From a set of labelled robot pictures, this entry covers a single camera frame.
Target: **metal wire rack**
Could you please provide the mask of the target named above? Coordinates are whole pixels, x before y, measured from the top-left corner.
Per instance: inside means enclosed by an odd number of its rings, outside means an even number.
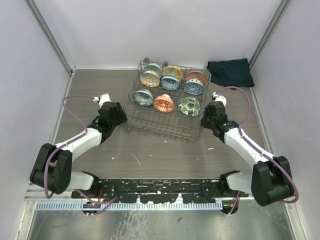
[[[126,124],[127,132],[130,132],[131,130],[143,130],[145,133],[153,132],[159,135],[163,134],[173,138],[183,138],[187,140],[193,140],[200,137],[203,131],[203,128],[200,126],[200,121],[207,104],[208,85],[211,79],[210,72],[203,69],[201,70],[206,76],[204,92],[200,95],[191,95],[184,91],[184,84],[186,83],[187,74],[195,68],[175,65],[181,70],[183,77],[180,82],[180,88],[176,91],[169,91],[161,86],[148,87],[140,82],[140,75],[144,73],[145,67],[150,63],[157,63],[162,70],[171,65],[168,64],[168,62],[153,62],[148,58],[141,60],[137,68],[138,74],[133,79],[132,86],[125,99],[126,103],[124,104],[124,110],[128,118]],[[133,94],[140,89],[149,90],[153,95],[153,99],[156,99],[163,94],[169,95],[174,102],[173,111],[162,112],[157,110],[154,106],[139,106],[133,100]],[[184,97],[194,97],[199,101],[201,107],[199,115],[190,117],[183,114],[180,109],[178,109],[178,102]]]

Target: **floor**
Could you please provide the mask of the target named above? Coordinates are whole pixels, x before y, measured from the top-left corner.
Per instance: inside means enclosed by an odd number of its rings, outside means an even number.
[[[126,98],[136,70],[78,70],[69,95],[100,96],[108,92],[116,102]],[[209,84],[208,95],[221,89]],[[248,111],[241,92],[226,90],[226,111],[240,122]],[[98,106],[87,99],[70,99],[67,106],[85,123],[97,116]],[[56,142],[83,130],[69,113],[64,113]],[[263,146],[257,117],[251,113],[245,132]],[[92,148],[73,162],[74,171],[86,171],[100,178],[219,178],[239,170],[250,174],[246,162],[212,132],[204,129],[195,140],[126,132],[117,127],[102,145]],[[219,210],[107,211],[86,218],[79,211],[35,211],[29,240],[291,240],[295,239],[285,205],[261,207],[242,199],[239,210],[229,217]]]

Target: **white wall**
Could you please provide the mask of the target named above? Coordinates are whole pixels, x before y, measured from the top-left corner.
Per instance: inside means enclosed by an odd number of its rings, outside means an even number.
[[[29,176],[47,142],[68,73],[23,0],[0,8],[0,239],[14,239]]]
[[[104,69],[250,59],[281,0],[35,2],[78,69]]]
[[[315,240],[320,239],[319,13],[319,1],[293,0],[252,69],[273,149],[290,161],[299,214]]]

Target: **patterned bowl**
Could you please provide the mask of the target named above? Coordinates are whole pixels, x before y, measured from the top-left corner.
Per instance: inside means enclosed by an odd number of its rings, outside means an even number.
[[[197,78],[187,80],[183,86],[183,89],[186,93],[192,95],[199,95],[205,91],[204,85]]]
[[[161,79],[160,86],[169,91],[176,91],[180,88],[180,82],[174,75],[166,75]]]
[[[167,94],[158,96],[154,100],[153,105],[156,109],[158,109],[161,112],[171,112],[174,110],[175,107],[174,101]]]
[[[161,67],[156,63],[150,63],[148,66],[144,68],[144,71],[155,71],[156,74],[158,74],[158,78],[160,79],[162,77],[162,69]]]
[[[147,89],[140,89],[136,91],[132,98],[141,107],[150,107],[154,103],[154,97]]]
[[[155,71],[145,71],[140,76],[140,81],[147,87],[158,87],[160,84],[160,79]]]
[[[173,75],[176,78],[178,78],[179,82],[183,77],[181,70],[177,66],[168,66],[166,69],[163,70],[162,74],[163,76]]]
[[[203,85],[205,85],[206,81],[207,81],[207,77],[206,75],[198,69],[193,69],[191,72],[189,72],[186,77],[186,80],[190,80],[190,79],[198,79],[202,82]]]
[[[181,98],[178,102],[178,109],[188,117],[195,117],[201,112],[199,101],[192,96]]]

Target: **folded towel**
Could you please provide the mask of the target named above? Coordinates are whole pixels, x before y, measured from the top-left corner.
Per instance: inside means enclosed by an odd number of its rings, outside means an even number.
[[[211,82],[227,87],[254,87],[255,83],[250,74],[248,59],[229,61],[209,61],[208,66],[212,74]]]

